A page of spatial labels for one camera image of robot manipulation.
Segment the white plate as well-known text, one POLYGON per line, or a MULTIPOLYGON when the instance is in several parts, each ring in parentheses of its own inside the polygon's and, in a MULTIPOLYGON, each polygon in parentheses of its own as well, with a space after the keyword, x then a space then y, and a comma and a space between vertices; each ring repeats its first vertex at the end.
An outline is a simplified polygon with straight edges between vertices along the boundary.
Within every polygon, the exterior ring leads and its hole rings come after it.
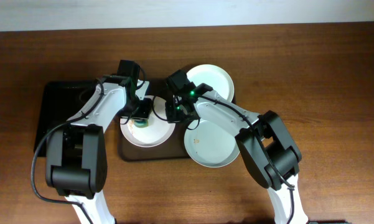
POLYGON ((120 129, 123 136, 135 146, 155 147, 168 140, 175 130, 175 123, 166 121, 165 100, 161 97, 155 97, 153 101, 154 110, 150 109, 146 128, 137 128, 134 125, 134 119, 126 123, 126 119, 120 119, 120 129))
POLYGON ((216 65, 203 64, 193 67, 187 72, 187 78, 196 86, 202 83, 211 86, 227 101, 233 100, 235 93, 233 80, 224 69, 216 65))

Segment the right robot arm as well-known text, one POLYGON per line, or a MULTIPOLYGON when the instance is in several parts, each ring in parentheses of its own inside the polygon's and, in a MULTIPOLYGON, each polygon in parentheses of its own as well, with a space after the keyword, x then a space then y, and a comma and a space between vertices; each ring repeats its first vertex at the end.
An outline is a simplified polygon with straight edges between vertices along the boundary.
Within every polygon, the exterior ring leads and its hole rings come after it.
POLYGON ((282 119, 245 110, 207 84, 195 85, 178 70, 166 78, 172 99, 166 103, 170 123, 203 119, 235 138, 245 167, 268 191, 276 223, 308 223, 298 191, 302 154, 282 119))

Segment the white plate top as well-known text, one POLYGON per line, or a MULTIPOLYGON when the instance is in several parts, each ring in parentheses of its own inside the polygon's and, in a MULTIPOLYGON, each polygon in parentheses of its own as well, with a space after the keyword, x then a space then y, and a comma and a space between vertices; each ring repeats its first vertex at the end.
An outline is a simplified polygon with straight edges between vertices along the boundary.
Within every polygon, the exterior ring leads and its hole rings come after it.
POLYGON ((211 86, 227 101, 233 100, 235 93, 233 80, 224 69, 216 65, 203 64, 193 67, 187 72, 187 78, 196 86, 202 83, 211 86))

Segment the pale blue plate bottom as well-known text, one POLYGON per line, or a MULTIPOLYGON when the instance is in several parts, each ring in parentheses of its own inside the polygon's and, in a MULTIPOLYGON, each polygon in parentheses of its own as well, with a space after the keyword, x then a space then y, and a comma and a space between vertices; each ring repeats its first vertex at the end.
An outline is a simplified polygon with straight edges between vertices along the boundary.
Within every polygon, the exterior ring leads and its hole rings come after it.
POLYGON ((192 121, 188 125, 184 134, 184 146, 191 159, 209 168, 227 166, 240 154, 231 134, 203 119, 192 121))

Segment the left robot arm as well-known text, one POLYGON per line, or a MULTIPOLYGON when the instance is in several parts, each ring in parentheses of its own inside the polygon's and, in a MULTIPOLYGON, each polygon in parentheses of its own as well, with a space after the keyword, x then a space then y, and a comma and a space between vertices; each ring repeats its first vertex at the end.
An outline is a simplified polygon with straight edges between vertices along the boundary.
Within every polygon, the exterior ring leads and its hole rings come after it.
POLYGON ((74 207, 81 223, 116 223, 103 187, 108 164, 104 133, 113 118, 149 117, 149 86, 143 69, 121 60, 116 73, 98 80, 93 95, 46 139, 46 183, 74 207))

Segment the green cleaning sponge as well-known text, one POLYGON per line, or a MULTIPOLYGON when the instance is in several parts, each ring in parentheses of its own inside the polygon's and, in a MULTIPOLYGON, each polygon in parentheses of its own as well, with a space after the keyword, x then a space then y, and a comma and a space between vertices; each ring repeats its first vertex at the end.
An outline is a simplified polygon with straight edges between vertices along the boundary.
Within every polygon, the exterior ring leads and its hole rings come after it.
POLYGON ((147 119, 135 119, 134 125, 137 128, 146 128, 149 126, 149 122, 147 119))

